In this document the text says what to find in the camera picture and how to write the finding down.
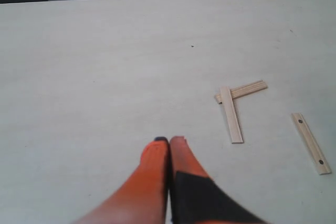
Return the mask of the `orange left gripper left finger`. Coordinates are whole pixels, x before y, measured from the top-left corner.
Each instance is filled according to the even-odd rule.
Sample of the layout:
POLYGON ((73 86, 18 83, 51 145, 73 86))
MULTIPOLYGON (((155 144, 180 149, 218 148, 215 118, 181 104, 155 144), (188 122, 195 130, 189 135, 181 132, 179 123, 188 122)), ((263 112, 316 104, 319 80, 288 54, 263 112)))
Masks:
POLYGON ((122 186, 75 223, 165 223, 170 147, 156 137, 122 186))

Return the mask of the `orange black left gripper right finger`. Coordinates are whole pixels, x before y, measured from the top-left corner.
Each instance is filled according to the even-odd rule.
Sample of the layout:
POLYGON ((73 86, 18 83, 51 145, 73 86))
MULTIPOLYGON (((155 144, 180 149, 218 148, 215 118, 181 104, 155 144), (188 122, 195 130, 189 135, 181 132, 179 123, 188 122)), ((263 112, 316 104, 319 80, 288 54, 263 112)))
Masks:
POLYGON ((265 223, 225 194, 183 136, 170 140, 173 223, 265 223))

